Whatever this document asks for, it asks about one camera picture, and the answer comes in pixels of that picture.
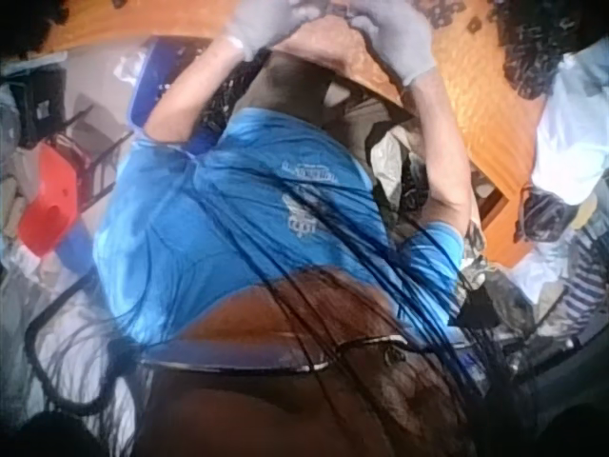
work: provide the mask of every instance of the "wooden table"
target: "wooden table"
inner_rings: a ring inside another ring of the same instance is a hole
[[[512,266],[528,250],[512,242],[521,188],[533,167],[535,133],[543,100],[526,101],[503,77],[497,28],[486,20],[486,0],[465,0],[467,10],[436,30],[434,53],[470,151],[470,158],[501,193],[482,215],[490,260]],[[217,35],[237,0],[129,0],[115,10],[110,0],[68,0],[69,21],[52,29],[45,52],[138,35]],[[483,26],[467,31],[478,16]],[[328,16],[301,28],[279,46],[401,103],[395,87],[364,48],[359,33]]]

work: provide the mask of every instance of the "white plastic bag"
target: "white plastic bag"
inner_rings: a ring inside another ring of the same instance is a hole
[[[579,205],[609,168],[609,38],[565,55],[537,130],[531,180]]]

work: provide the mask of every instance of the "red chair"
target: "red chair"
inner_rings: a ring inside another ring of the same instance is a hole
[[[55,249],[78,217],[78,179],[52,146],[42,142],[38,148],[38,195],[26,207],[17,232],[28,249],[42,257]]]

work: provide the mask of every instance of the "gray glove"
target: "gray glove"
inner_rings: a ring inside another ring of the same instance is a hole
[[[242,0],[226,35],[244,50],[246,61],[256,52],[281,43],[306,22],[325,15],[329,0]]]
[[[436,67],[431,27],[408,0],[351,0],[348,16],[405,86]]]

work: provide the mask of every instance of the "hand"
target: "hand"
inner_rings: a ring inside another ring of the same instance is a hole
[[[351,0],[348,16],[405,87],[436,67],[431,27],[408,0]]]
[[[226,35],[243,49],[245,60],[284,41],[306,22],[325,15],[329,0],[241,0]]]

